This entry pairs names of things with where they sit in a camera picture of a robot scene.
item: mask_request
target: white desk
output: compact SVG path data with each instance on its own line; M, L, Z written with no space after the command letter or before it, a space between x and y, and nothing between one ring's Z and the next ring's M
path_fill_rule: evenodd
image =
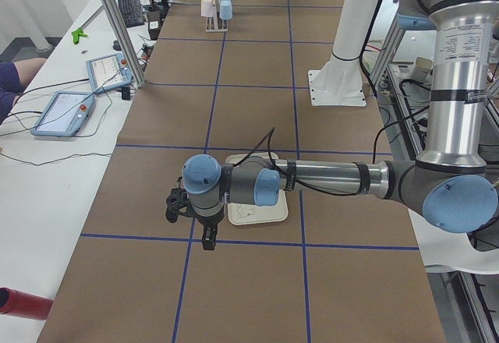
M71 31L100 5L100 0L88 4L28 89L87 78L85 61L115 52L112 42L116 37L105 12L85 29L88 38L81 38L78 45L72 42ZM138 51L143 43L139 35L148 37L147 25L131 28L129 33ZM21 97L13 111L42 111L52 94L62 89L90 92L90 84L73 83L34 91ZM42 139L26 131L0 136L3 153L37 163L71 154L112 153L131 102L121 100L117 92L109 95L112 106L95 136ZM79 135L91 134L96 129L108 103L105 95L97 97L94 113ZM36 116L30 115L20 118L25 118L25 126L32 126L36 120ZM8 118L0 126L0 135L19 129L22 127L17 120ZM0 287L55 297L108 161L108 157L89 156L34 167L0 157ZM0 341L33 343L43 324L44 321L0 316Z

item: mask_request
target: tablet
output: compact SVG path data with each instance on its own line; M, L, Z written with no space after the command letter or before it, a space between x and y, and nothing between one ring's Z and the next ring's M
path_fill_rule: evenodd
M87 61L87 71L94 94L128 86L133 80L121 52Z
M30 131L36 136L74 136L87 120L94 102L92 93L56 92Z

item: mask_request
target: red can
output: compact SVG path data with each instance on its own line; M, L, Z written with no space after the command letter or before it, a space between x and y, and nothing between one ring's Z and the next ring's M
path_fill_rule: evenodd
M0 314L46 320L52 307L52 300L12 290L0 288Z

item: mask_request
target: white plate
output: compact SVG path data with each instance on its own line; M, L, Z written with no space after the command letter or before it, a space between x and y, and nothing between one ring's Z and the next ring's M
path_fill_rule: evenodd
M258 153L254 156L260 156L268 160L268 154ZM278 159L277 154L272 153L272 158ZM235 154L227 157L225 162L235 164L245 154ZM286 195L284 191L279 191L278 203L273 207L257 207L256 205L230 203L227 206L228 220L233 225L252 225L263 224L268 222L280 222L288 217L288 204L286 203Z

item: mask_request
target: black keyboard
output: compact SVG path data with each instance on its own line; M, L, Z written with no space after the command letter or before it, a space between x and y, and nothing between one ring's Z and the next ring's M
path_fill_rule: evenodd
M143 25L140 0L118 0L118 8L126 27Z

